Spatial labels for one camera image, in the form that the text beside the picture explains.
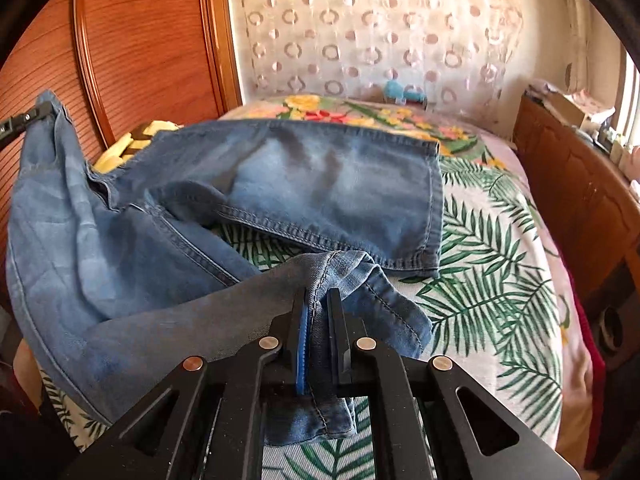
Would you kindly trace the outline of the tied-back window drape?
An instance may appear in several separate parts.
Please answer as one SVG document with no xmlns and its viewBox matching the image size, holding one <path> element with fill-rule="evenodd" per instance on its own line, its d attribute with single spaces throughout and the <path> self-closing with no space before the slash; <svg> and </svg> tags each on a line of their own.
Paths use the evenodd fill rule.
<svg viewBox="0 0 640 480">
<path fill-rule="evenodd" d="M 570 93 L 585 90 L 589 82 L 589 38 L 591 3 L 589 0 L 563 0 L 570 24 L 570 53 L 565 70 L 565 83 Z"/>
</svg>

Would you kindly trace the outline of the wooden louvered wardrobe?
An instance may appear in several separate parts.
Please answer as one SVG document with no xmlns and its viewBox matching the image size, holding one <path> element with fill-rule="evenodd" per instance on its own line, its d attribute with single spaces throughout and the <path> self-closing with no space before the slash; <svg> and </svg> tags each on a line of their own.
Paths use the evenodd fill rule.
<svg viewBox="0 0 640 480">
<path fill-rule="evenodd" d="M 90 162 L 144 122 L 217 118 L 241 104 L 228 0 L 49 0 L 2 67 L 2 117 L 44 90 Z"/>
</svg>

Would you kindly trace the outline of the floral pink bed cover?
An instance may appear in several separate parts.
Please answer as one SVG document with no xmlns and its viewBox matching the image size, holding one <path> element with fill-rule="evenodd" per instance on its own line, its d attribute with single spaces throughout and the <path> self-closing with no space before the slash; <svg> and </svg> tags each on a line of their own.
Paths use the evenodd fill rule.
<svg viewBox="0 0 640 480">
<path fill-rule="evenodd" d="M 483 129 L 447 116 L 395 105 L 364 104 L 318 96 L 260 101 L 237 108 L 232 117 L 294 119 L 378 128 L 410 138 L 436 141 L 442 158 L 462 158 L 479 164 L 498 159 L 506 169 L 524 178 L 524 190 L 533 200 L 541 220 L 542 240 L 550 242 L 548 249 L 556 255 L 547 256 L 554 284 L 561 287 L 556 296 L 562 301 L 559 303 L 562 404 L 558 440 L 554 447 L 576 469 L 584 470 L 590 445 L 599 432 L 593 405 L 599 388 L 594 377 L 593 341 L 584 310 L 574 293 L 573 278 L 534 202 L 514 146 Z"/>
</svg>

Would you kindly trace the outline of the wooden sideboard cabinet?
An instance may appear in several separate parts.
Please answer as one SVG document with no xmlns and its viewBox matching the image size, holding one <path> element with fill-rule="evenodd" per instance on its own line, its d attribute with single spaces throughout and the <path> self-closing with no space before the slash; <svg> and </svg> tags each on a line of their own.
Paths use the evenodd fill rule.
<svg viewBox="0 0 640 480">
<path fill-rule="evenodd" d="M 618 367 L 639 351 L 639 204 L 608 158 L 530 96 L 513 142 L 601 351 Z"/>
</svg>

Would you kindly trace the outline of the sheer circle pattern curtain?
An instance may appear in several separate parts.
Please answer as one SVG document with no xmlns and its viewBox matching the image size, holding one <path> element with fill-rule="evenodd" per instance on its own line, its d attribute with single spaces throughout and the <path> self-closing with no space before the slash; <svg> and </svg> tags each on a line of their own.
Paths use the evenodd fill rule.
<svg viewBox="0 0 640 480">
<path fill-rule="evenodd" d="M 229 0 L 247 101 L 381 101 L 387 81 L 483 126 L 499 117 L 523 26 L 518 0 Z"/>
</svg>

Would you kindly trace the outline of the blue toy on headboard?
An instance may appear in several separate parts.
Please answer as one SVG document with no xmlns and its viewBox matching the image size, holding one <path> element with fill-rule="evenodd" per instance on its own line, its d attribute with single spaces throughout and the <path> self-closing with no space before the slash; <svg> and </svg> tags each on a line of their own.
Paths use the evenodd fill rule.
<svg viewBox="0 0 640 480">
<path fill-rule="evenodd" d="M 405 88 L 397 80 L 392 79 L 386 82 L 383 96 L 386 101 L 393 101 L 395 104 L 414 104 L 423 108 L 427 107 L 427 97 L 423 91 L 409 87 Z"/>
</svg>

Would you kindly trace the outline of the blue denim jeans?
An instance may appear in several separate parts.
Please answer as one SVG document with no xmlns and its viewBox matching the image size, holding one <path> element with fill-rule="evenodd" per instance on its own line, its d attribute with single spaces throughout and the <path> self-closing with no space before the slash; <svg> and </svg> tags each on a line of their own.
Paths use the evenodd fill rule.
<svg viewBox="0 0 640 480">
<path fill-rule="evenodd" d="M 266 440 L 357 430 L 332 390 L 324 300 L 417 358 L 425 313 L 390 276 L 438 272 L 436 142 L 330 122 L 214 120 L 157 133 L 101 174 L 66 108 L 27 129 L 13 188 L 6 284 L 38 364 L 112 424 L 188 356 L 232 356 L 305 296 L 298 393 L 270 405 Z"/>
</svg>

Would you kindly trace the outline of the yellow Pikachu plush toy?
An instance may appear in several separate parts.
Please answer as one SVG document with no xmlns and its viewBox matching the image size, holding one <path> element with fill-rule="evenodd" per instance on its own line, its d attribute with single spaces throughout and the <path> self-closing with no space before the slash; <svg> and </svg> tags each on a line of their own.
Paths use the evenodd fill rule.
<svg viewBox="0 0 640 480">
<path fill-rule="evenodd" d="M 99 174 L 107 174 L 144 150 L 158 132 L 176 131 L 180 128 L 182 125 L 164 120 L 152 120 L 137 126 L 111 145 L 94 163 L 93 169 Z"/>
</svg>

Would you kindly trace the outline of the window with wooden frame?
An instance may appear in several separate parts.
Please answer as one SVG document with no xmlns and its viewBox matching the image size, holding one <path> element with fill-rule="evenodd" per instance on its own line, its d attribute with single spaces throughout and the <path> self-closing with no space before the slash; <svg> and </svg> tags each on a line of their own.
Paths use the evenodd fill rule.
<svg viewBox="0 0 640 480">
<path fill-rule="evenodd" d="M 620 47 L 620 76 L 612 125 L 616 140 L 627 151 L 639 145 L 639 70 L 624 46 Z"/>
</svg>

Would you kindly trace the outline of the cardboard box on cabinet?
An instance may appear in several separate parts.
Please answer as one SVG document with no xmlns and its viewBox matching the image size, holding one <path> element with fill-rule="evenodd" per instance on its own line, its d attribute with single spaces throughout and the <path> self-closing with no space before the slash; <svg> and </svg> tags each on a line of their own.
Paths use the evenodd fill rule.
<svg viewBox="0 0 640 480">
<path fill-rule="evenodd" d="M 567 125 L 585 132 L 593 132 L 607 122 L 615 113 L 614 107 L 607 107 L 596 100 L 586 90 L 572 94 L 549 92 L 544 102 L 550 105 Z"/>
</svg>

